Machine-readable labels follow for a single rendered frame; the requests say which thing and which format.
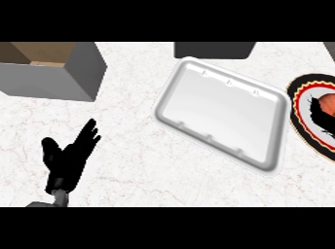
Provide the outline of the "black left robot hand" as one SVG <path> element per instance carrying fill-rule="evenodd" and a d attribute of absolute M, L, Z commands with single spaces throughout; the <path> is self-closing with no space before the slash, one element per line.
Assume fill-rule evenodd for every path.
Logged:
<path fill-rule="evenodd" d="M 45 191 L 50 195 L 58 190 L 70 193 L 77 188 L 84 173 L 86 161 L 101 138 L 96 120 L 90 119 L 76 142 L 71 143 L 65 149 L 59 147 L 53 138 L 46 137 L 42 140 L 43 162 L 49 169 Z"/>

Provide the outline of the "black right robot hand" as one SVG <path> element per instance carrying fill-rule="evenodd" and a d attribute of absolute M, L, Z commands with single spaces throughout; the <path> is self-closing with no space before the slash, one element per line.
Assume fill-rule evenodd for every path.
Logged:
<path fill-rule="evenodd" d="M 322 111 L 319 100 L 315 98 L 310 103 L 312 121 L 335 135 L 335 117 Z"/>

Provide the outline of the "black red white plate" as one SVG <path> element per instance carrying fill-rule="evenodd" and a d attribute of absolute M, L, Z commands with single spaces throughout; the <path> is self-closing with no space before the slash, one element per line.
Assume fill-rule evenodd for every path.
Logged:
<path fill-rule="evenodd" d="M 292 127 L 310 147 L 335 162 L 335 135 L 310 118 L 310 103 L 326 93 L 335 93 L 335 76 L 307 74 L 288 86 L 292 101 Z"/>

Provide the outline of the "white plastic tray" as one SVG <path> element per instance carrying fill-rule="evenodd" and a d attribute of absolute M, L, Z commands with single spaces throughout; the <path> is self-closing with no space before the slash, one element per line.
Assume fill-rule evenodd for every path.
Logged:
<path fill-rule="evenodd" d="M 194 58 L 176 66 L 155 121 L 264 176 L 284 167 L 292 101 L 284 90 Z"/>

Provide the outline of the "grey open box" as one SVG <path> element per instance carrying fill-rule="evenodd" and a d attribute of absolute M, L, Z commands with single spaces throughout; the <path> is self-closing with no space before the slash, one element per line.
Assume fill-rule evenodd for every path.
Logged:
<path fill-rule="evenodd" d="M 93 42 L 0 42 L 0 90 L 93 102 L 107 62 Z"/>

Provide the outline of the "dark grey appliance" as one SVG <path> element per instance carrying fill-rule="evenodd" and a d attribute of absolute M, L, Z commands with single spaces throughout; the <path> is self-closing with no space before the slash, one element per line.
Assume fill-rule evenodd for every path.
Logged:
<path fill-rule="evenodd" d="M 174 56 L 207 59 L 247 59 L 256 42 L 176 42 Z"/>

